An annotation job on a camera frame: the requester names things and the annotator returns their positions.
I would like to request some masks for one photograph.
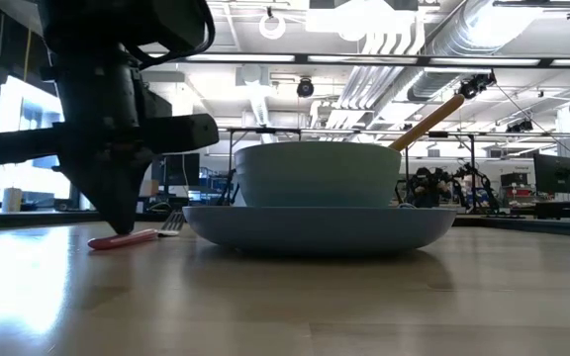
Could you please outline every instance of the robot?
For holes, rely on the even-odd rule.
[[[209,115],[147,116],[141,71],[208,49],[205,0],[37,0],[64,123],[0,133],[0,164],[57,155],[64,174],[118,234],[130,233],[144,173],[157,154],[219,140]],[[208,32],[204,41],[204,29]],[[169,53],[153,58],[140,45]]]

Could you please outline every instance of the wooden stick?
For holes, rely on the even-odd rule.
[[[450,114],[454,113],[463,105],[463,102],[465,102],[463,95],[457,94],[453,96],[452,99],[438,107],[432,114],[428,115],[427,118],[421,120],[414,128],[402,134],[402,136],[391,143],[389,147],[401,152],[404,148],[408,147],[409,144],[427,133],[428,130],[432,129],[436,124],[442,122],[445,118],[450,116]]]

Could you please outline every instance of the wooden table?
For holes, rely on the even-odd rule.
[[[460,227],[395,258],[304,260],[185,229],[89,251],[110,233],[0,231],[0,356],[570,355],[570,236]]]

